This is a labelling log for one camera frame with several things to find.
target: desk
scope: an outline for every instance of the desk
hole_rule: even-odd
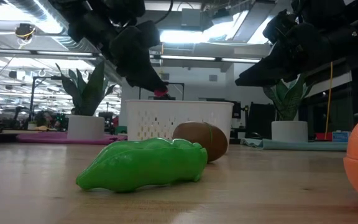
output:
[[[82,191],[102,146],[0,144],[0,223],[358,223],[342,152],[230,146],[198,183]]]

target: snake plant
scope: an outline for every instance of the snake plant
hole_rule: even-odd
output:
[[[313,84],[306,86],[306,75],[299,75],[287,87],[282,80],[275,86],[264,87],[264,93],[269,97],[280,115],[280,121],[293,121],[301,101],[307,96]]]
[[[56,66],[62,76],[63,88],[73,97],[76,115],[93,116],[103,98],[111,94],[115,87],[111,85],[107,88],[109,80],[104,79],[104,62],[95,67],[87,83],[78,69],[76,73],[69,70],[68,77],[66,77],[59,65],[56,64]]]

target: brown fuzzy fruit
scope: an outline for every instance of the brown fuzzy fruit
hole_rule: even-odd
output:
[[[218,127],[208,123],[186,122],[174,130],[173,139],[200,143],[208,153],[208,162],[219,159],[226,152],[227,138]]]

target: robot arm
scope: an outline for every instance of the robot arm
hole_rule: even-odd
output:
[[[117,73],[131,86],[157,96],[168,89],[150,63],[149,48],[160,43],[152,21],[137,24],[143,16],[143,0],[49,0],[68,21],[68,35],[76,42],[88,39],[117,66]]]
[[[236,80],[239,86],[269,86],[294,80],[325,63],[358,51],[358,0],[293,0],[295,13],[280,12],[263,34],[273,47],[269,56]]]

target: white plant pot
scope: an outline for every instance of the white plant pot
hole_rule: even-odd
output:
[[[35,128],[37,127],[37,124],[35,123],[29,123],[27,130],[35,130]]]
[[[305,121],[273,121],[272,140],[308,142],[308,123]]]
[[[68,116],[67,139],[100,140],[104,136],[104,118],[94,116]]]

